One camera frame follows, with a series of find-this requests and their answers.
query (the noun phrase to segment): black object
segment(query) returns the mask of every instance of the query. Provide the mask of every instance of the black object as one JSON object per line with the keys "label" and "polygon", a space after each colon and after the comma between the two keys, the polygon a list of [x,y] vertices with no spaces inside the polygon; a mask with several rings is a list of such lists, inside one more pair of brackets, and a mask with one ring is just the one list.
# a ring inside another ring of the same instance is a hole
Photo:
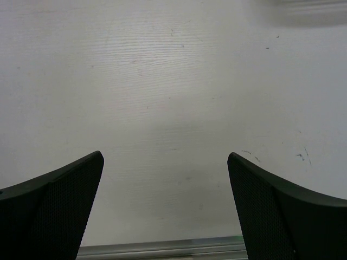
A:
{"label": "black object", "polygon": [[298,186],[236,153],[228,168],[249,260],[347,259],[347,200]]}
{"label": "black object", "polygon": [[0,191],[0,259],[76,259],[98,189],[100,152]]}

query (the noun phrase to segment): metal edge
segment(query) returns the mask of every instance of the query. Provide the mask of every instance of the metal edge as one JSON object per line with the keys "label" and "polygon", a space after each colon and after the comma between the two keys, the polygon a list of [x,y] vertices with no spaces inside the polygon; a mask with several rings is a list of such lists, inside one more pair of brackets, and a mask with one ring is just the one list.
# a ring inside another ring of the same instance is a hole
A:
{"label": "metal edge", "polygon": [[242,236],[123,245],[82,246],[76,259],[106,260],[180,256],[215,260],[247,259],[246,247]]}

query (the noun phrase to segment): silver metal strip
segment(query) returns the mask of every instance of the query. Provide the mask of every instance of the silver metal strip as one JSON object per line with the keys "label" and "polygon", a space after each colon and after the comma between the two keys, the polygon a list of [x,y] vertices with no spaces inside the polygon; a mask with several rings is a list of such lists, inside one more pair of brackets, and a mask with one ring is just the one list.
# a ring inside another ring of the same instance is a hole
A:
{"label": "silver metal strip", "polygon": [[77,259],[156,259],[183,256],[190,256],[194,260],[248,259],[242,236],[124,245],[83,246],[79,250]]}

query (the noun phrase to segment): white surface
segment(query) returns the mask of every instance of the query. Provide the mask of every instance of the white surface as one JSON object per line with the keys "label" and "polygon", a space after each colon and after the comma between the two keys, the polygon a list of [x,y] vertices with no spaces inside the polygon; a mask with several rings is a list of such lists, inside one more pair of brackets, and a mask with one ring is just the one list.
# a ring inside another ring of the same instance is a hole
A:
{"label": "white surface", "polygon": [[82,245],[240,234],[232,151],[347,198],[346,27],[276,27],[254,10],[2,0],[1,187],[101,150]]}

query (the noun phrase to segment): scuffed white surface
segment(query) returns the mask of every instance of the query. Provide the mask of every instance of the scuffed white surface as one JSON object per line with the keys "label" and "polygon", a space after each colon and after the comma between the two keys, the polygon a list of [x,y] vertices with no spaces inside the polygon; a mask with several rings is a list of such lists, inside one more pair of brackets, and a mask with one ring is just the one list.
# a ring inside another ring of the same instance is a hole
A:
{"label": "scuffed white surface", "polygon": [[0,187],[101,150],[82,245],[240,234],[230,152],[347,198],[347,30],[248,4],[1,1]]}

